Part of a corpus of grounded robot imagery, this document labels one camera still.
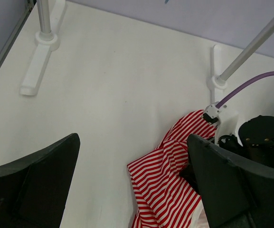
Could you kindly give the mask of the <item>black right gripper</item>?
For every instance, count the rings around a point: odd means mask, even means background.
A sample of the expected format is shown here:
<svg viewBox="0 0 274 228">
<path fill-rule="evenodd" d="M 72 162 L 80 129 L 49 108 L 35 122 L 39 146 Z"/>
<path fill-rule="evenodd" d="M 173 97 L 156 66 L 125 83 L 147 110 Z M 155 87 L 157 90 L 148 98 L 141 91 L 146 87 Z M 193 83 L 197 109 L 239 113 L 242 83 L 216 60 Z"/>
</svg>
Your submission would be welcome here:
<svg viewBox="0 0 274 228">
<path fill-rule="evenodd" d="M 231 133 L 217 140 L 208 141 L 219 147 L 262 165 L 274 168 L 274 117 L 258 116 L 238 129 L 238 136 Z"/>
</svg>

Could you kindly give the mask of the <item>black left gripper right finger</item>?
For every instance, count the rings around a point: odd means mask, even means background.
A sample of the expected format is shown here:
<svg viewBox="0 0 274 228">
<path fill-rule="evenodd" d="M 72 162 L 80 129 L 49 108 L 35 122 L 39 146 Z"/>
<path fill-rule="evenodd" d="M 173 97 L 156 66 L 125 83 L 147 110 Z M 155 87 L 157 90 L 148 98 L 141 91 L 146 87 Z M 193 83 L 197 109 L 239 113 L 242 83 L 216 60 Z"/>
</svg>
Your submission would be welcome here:
<svg viewBox="0 0 274 228">
<path fill-rule="evenodd" d="M 211 228 L 274 228 L 274 168 L 195 134 L 187 142 Z"/>
</svg>

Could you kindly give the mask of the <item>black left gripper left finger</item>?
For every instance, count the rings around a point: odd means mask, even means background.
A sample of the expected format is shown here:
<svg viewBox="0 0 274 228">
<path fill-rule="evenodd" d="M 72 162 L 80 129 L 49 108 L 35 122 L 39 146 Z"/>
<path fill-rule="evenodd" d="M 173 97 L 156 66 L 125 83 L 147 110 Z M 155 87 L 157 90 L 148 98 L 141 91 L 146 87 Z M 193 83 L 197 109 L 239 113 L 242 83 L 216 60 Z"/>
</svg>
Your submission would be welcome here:
<svg viewBox="0 0 274 228">
<path fill-rule="evenodd" d="M 80 149 L 72 133 L 0 166 L 0 228 L 58 228 Z"/>
</svg>

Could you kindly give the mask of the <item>red white striped tank top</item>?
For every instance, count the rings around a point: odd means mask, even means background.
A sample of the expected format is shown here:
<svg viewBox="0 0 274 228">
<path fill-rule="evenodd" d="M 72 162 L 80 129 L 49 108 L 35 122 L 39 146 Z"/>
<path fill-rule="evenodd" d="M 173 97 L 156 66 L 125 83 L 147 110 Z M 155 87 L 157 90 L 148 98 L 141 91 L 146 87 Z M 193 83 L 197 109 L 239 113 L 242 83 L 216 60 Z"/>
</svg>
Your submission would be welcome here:
<svg viewBox="0 0 274 228">
<path fill-rule="evenodd" d="M 203 110 L 197 110 L 180 118 L 153 151 L 127 165 L 137 202 L 132 227 L 191 227 L 201 197 L 180 172 L 188 164 L 188 136 L 209 139 L 215 135 L 202 114 Z"/>
</svg>

